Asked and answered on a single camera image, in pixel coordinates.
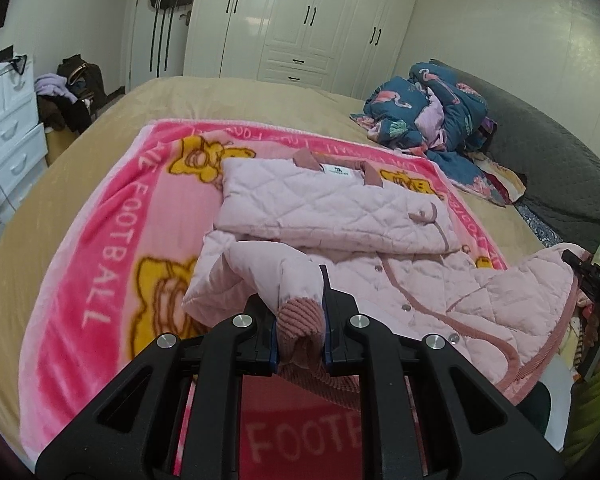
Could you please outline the green right sleeve forearm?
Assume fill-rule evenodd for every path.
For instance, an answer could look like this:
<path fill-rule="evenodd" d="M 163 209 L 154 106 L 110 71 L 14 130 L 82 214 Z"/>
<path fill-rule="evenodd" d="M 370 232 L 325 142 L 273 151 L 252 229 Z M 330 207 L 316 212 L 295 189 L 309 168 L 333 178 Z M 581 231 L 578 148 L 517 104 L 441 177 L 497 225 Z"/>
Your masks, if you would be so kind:
<path fill-rule="evenodd" d="M 571 406 L 562 459 L 572 466 L 584 455 L 600 433 L 600 370 L 588 382 L 571 389 Z"/>

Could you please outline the person's right hand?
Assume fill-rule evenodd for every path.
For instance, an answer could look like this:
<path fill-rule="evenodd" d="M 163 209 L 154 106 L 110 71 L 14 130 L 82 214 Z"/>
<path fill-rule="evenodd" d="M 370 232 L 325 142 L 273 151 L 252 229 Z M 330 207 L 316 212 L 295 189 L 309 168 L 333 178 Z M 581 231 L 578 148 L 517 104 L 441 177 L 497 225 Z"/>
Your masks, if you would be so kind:
<path fill-rule="evenodd" d="M 577 307 L 584 318 L 582 325 L 583 345 L 589 349 L 600 339 L 598 336 L 598 330 L 600 329 L 600 305 L 594 304 L 583 292 L 580 292 L 577 299 Z"/>

